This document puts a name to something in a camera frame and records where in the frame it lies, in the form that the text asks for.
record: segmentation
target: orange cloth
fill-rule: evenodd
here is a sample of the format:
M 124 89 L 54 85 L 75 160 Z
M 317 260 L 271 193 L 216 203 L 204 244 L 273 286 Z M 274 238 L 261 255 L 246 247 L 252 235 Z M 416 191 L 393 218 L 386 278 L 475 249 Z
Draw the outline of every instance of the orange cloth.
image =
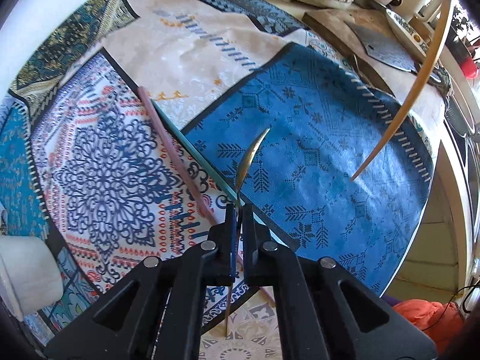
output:
M 447 310 L 438 321 L 445 307 Z M 393 309 L 420 330 L 432 326 L 438 321 L 435 326 L 425 330 L 424 333 L 435 342 L 439 354 L 445 350 L 450 340 L 460 332 L 464 324 L 455 303 L 445 306 L 439 302 L 412 299 L 400 302 Z

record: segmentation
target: red object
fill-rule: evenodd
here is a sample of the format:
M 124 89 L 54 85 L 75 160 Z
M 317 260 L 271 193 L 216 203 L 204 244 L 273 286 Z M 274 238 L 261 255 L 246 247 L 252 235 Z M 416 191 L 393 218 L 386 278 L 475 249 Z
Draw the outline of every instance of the red object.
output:
M 400 302 L 393 309 L 420 330 L 431 326 L 424 333 L 435 342 L 439 354 L 445 350 L 464 325 L 455 303 L 443 305 L 439 302 L 412 299 Z
M 463 61 L 460 68 L 462 69 L 463 75 L 470 80 L 477 78 L 479 74 L 477 64 L 473 62 L 472 57 L 468 57 Z

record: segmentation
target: white wall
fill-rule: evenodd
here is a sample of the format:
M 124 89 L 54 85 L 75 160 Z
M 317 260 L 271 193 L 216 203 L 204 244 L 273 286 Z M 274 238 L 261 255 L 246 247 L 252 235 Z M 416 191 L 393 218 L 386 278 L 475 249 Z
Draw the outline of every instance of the white wall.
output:
M 19 0 L 0 29 L 0 93 L 27 59 L 86 0 Z

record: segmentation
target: silver screw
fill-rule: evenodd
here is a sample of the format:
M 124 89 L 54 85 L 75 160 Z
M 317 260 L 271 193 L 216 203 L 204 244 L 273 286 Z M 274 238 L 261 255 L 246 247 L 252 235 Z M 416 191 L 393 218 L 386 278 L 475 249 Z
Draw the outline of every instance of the silver screw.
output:
M 326 269 L 332 269 L 337 266 L 337 262 L 331 257 L 323 257 L 320 260 L 320 265 Z
M 158 259 L 158 257 L 150 256 L 143 260 L 143 265 L 147 268 L 153 268 L 156 267 L 159 262 L 160 260 Z
M 266 251 L 276 251 L 278 249 L 278 244 L 274 241 L 265 241 L 263 243 L 263 249 Z
M 213 241 L 207 240 L 202 242 L 202 249 L 204 251 L 212 251 L 216 247 L 217 247 L 217 244 L 215 244 L 215 242 Z

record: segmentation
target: black and gold patterned fabric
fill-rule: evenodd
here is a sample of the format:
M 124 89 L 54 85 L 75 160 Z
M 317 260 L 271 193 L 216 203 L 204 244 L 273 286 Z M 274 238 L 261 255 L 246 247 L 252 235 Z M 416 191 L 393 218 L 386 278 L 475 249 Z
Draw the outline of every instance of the black and gold patterned fabric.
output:
M 88 0 L 49 35 L 10 87 L 25 98 L 32 124 L 56 93 L 67 69 L 94 42 L 136 18 L 126 0 Z

